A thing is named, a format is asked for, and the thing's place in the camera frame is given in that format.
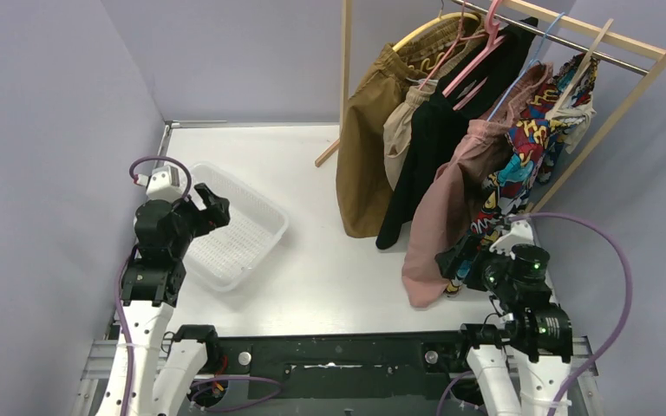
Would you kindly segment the brown shorts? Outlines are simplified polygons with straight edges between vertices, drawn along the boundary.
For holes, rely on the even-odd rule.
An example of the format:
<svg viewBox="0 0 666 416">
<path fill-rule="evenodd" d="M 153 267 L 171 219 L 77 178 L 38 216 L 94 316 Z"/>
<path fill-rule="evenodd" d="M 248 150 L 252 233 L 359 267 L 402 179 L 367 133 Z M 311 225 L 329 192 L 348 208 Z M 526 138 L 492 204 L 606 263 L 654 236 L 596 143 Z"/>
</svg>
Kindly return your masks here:
<svg viewBox="0 0 666 416">
<path fill-rule="evenodd" d="M 343 111 L 336 198 L 344 231 L 350 237 L 379 233 L 393 192 L 383 165 L 383 125 L 418 79 L 403 80 L 390 72 L 394 44 L 383 46 Z"/>
</svg>

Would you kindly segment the yellow wire hanger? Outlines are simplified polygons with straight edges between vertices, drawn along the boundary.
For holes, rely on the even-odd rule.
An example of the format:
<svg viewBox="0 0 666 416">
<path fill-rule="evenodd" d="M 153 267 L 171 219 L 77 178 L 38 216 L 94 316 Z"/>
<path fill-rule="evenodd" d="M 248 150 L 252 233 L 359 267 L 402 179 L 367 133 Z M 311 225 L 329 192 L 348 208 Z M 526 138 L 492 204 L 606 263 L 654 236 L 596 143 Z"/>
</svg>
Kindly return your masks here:
<svg viewBox="0 0 666 416">
<path fill-rule="evenodd" d="M 390 72 L 403 80 L 427 75 L 483 22 L 479 14 L 455 12 L 424 23 L 391 46 Z"/>
</svg>

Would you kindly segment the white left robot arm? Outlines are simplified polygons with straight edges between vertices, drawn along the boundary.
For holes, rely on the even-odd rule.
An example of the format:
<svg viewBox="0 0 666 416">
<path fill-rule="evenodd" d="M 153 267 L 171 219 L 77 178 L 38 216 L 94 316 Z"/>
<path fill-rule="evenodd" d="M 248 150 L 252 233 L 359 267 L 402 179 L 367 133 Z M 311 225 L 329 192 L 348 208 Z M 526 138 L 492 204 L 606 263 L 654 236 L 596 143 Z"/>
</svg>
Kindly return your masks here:
<svg viewBox="0 0 666 416">
<path fill-rule="evenodd" d="M 230 223 L 229 202 L 206 184 L 173 202 L 149 199 L 135 212 L 135 243 L 115 290 L 120 333 L 100 415 L 175 415 L 195 375 L 216 367 L 222 347 L 211 325 L 175 332 L 159 364 L 168 324 L 185 280 L 185 254 L 193 240 Z"/>
</svg>

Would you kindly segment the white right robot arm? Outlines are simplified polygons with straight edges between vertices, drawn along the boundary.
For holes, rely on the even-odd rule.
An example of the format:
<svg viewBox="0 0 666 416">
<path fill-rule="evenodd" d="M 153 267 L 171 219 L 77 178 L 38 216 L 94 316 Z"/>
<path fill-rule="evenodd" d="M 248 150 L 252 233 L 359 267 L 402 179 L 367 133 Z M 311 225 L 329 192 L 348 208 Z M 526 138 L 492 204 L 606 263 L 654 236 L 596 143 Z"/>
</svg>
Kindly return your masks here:
<svg viewBox="0 0 666 416">
<path fill-rule="evenodd" d="M 490 415 L 565 415 L 572 329 L 546 282 L 549 253 L 533 244 L 488 249 L 468 238 L 435 258 L 441 273 L 498 304 L 500 325 L 467 323 L 454 361 L 475 377 Z"/>
</svg>

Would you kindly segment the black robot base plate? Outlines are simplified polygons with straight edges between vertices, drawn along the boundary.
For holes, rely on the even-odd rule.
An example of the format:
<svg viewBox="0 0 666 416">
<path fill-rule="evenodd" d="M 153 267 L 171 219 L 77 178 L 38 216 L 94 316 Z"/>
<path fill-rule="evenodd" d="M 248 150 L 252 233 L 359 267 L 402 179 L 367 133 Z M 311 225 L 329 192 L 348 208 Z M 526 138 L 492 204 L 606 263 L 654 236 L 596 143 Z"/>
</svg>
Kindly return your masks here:
<svg viewBox="0 0 666 416">
<path fill-rule="evenodd" d="M 458 358 L 460 331 L 355 335 L 221 337 L 219 357 L 193 378 L 191 402 L 216 411 L 214 383 L 249 382 L 249 400 L 374 399 L 416 395 L 484 404 L 478 383 Z M 561 387 L 580 375 L 574 356 Z"/>
</svg>

